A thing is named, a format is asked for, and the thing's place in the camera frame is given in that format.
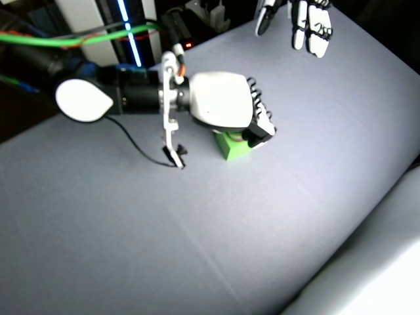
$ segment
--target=white robotic hand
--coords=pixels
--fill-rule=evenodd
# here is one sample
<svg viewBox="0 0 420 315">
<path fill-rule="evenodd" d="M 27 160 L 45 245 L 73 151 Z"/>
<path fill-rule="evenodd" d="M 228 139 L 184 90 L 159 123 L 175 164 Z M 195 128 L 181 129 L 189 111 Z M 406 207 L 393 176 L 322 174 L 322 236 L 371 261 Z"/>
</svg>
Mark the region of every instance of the white robotic hand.
<svg viewBox="0 0 420 315">
<path fill-rule="evenodd" d="M 268 29 L 280 4 L 280 0 L 264 0 L 255 29 L 257 36 Z M 331 0 L 288 0 L 287 5 L 293 23 L 293 48 L 302 49 L 306 37 L 308 51 L 322 58 L 333 35 L 327 11 Z"/>
</svg>

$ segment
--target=green cable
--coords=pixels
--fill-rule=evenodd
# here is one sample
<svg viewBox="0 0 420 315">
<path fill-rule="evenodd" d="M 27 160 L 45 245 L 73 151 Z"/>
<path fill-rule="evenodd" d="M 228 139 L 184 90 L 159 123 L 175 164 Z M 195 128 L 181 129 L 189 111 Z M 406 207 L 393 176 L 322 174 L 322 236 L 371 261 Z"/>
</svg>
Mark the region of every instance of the green cable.
<svg viewBox="0 0 420 315">
<path fill-rule="evenodd" d="M 0 81 L 4 81 L 4 82 L 14 84 L 14 85 L 19 85 L 20 84 L 19 80 L 13 79 L 11 77 L 7 77 L 3 74 L 0 74 Z"/>
<path fill-rule="evenodd" d="M 115 31 L 106 35 L 99 35 L 85 38 L 71 38 L 71 39 L 51 39 L 51 38 L 40 38 L 40 37 L 27 37 L 20 35 L 0 35 L 0 41 L 5 43 L 19 44 L 19 45 L 31 45 L 31 46 L 45 46 L 45 47 L 69 47 L 78 46 L 80 44 L 89 45 L 99 43 L 101 41 L 110 41 L 113 39 L 126 37 L 130 33 L 142 33 L 147 30 L 161 30 L 161 27 L 157 24 L 140 25 L 131 28 L 131 30 Z"/>
</svg>

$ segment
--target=black cable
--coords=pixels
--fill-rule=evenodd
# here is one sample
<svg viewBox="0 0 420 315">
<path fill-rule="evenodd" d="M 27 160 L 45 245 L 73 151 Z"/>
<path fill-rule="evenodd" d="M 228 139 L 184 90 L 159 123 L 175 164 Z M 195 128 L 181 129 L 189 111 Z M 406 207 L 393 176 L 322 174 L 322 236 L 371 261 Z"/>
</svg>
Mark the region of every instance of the black cable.
<svg viewBox="0 0 420 315">
<path fill-rule="evenodd" d="M 140 149 L 140 147 L 137 145 L 137 143 L 134 141 L 134 139 L 131 137 L 131 135 L 129 134 L 129 132 L 126 130 L 126 128 L 124 127 L 124 126 L 122 126 L 122 124 L 118 121 L 118 120 L 116 120 L 116 119 L 114 119 L 114 118 L 112 118 L 112 117 L 110 117 L 110 116 L 104 116 L 104 118 L 105 119 L 107 119 L 107 120 L 109 120 L 109 121 L 112 121 L 113 123 L 115 123 L 119 128 L 121 128 L 121 130 L 125 133 L 125 135 L 127 136 L 127 138 L 130 140 L 130 142 L 133 144 L 133 146 L 137 149 L 137 151 L 139 151 L 140 152 L 140 154 L 142 155 L 142 156 L 144 156 L 146 159 L 148 159 L 149 161 L 151 161 L 152 163 L 155 163 L 155 164 L 158 164 L 158 165 L 161 165 L 161 166 L 166 166 L 166 167 L 176 167 L 175 165 L 171 165 L 171 164 L 167 164 L 167 163 L 164 163 L 164 162 L 159 162 L 159 161 L 156 161 L 155 159 L 153 159 L 153 158 L 151 158 L 150 156 L 148 156 L 142 149 Z"/>
<path fill-rule="evenodd" d="M 67 35 L 56 36 L 56 37 L 53 37 L 53 38 L 64 39 L 64 38 L 81 37 L 81 36 L 89 35 L 89 34 L 92 34 L 92 33 L 99 33 L 99 32 L 102 32 L 102 31 L 106 31 L 106 30 L 109 30 L 111 28 L 119 28 L 119 27 L 124 26 L 126 23 L 135 24 L 135 23 L 140 23 L 141 21 L 144 21 L 144 19 L 139 18 L 139 17 L 137 17 L 137 18 L 134 17 L 134 18 L 130 18 L 126 22 L 124 22 L 124 21 L 115 22 L 115 23 L 106 24 L 106 25 L 103 25 L 103 26 L 98 26 L 97 28 L 91 28 L 89 30 L 80 31 L 80 32 L 77 32 L 77 33 L 72 33 L 72 34 L 67 34 Z M 161 26 L 163 30 L 165 29 L 156 20 L 150 20 L 149 18 L 147 18 L 146 22 L 157 24 L 157 25 Z"/>
</svg>

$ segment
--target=green block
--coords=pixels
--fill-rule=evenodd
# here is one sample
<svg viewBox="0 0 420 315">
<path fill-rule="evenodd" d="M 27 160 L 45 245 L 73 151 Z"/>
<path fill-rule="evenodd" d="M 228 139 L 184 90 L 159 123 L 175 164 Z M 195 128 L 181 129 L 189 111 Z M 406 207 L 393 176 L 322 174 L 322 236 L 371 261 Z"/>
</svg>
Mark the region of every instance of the green block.
<svg viewBox="0 0 420 315">
<path fill-rule="evenodd" d="M 216 140 L 227 161 L 239 158 L 252 151 L 252 148 L 248 147 L 247 141 L 232 140 L 227 133 L 216 133 Z"/>
</svg>

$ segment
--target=robotic arm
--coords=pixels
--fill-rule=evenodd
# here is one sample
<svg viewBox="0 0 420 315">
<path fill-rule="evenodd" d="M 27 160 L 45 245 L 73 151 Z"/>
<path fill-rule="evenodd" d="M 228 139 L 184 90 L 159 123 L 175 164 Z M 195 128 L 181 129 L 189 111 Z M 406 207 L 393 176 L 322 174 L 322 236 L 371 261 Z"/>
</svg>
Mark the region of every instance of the robotic arm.
<svg viewBox="0 0 420 315">
<path fill-rule="evenodd" d="M 276 15 L 282 0 L 264 0 L 255 34 L 262 35 Z M 293 23 L 293 47 L 302 49 L 305 42 L 308 51 L 322 58 L 333 35 L 328 8 L 330 0 L 287 0 L 289 17 Z"/>
<path fill-rule="evenodd" d="M 0 31 L 46 37 L 35 28 L 0 11 Z M 272 138 L 276 129 L 259 99 L 255 84 L 239 74 L 197 73 L 184 76 L 184 52 L 174 45 L 157 71 L 132 65 L 100 67 L 71 49 L 2 45 L 0 69 L 51 95 L 61 112 L 72 120 L 92 123 L 107 114 L 162 114 L 163 151 L 182 169 L 186 150 L 173 145 L 179 129 L 171 111 L 190 112 L 193 120 L 216 132 L 240 132 L 252 148 Z"/>
</svg>

